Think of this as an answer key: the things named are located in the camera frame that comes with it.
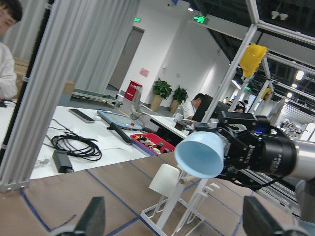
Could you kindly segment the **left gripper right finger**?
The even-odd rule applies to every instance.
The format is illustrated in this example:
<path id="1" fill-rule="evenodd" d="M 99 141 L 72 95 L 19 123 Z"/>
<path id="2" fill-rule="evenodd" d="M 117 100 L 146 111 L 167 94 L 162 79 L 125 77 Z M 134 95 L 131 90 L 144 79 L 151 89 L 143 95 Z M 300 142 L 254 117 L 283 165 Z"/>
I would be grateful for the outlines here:
<path id="1" fill-rule="evenodd" d="M 281 236 L 283 229 L 256 197 L 245 196 L 243 229 L 248 236 Z"/>

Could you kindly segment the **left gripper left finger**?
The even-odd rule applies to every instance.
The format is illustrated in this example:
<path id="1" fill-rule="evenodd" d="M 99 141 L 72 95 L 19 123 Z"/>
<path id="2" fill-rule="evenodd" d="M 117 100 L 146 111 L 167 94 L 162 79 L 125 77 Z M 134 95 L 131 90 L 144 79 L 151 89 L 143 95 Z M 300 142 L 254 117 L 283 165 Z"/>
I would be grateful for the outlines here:
<path id="1" fill-rule="evenodd" d="M 104 197 L 93 197 L 74 228 L 75 236 L 102 236 L 105 230 Z"/>

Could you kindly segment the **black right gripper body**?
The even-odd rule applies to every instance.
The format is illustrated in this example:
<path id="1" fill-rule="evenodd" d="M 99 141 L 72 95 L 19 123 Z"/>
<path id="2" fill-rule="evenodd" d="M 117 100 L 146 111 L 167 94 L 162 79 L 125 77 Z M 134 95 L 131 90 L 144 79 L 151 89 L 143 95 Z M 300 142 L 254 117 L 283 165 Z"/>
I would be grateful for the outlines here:
<path id="1" fill-rule="evenodd" d="M 272 126 L 266 116 L 256 116 L 258 124 L 247 129 L 241 124 L 220 128 L 227 138 L 223 171 L 218 178 L 238 180 L 240 170 L 277 177 L 290 175 L 297 163 L 294 142 L 281 130 Z"/>

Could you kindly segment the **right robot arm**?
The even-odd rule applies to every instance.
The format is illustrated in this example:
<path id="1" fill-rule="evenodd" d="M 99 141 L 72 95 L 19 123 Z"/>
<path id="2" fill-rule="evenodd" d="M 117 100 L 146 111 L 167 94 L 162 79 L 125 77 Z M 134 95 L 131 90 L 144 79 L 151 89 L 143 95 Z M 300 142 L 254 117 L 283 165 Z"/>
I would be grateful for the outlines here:
<path id="1" fill-rule="evenodd" d="M 226 112 L 215 133 L 227 139 L 220 178 L 259 190 L 284 177 L 299 179 L 295 187 L 300 220 L 315 222 L 315 145 L 290 138 L 265 116 Z"/>

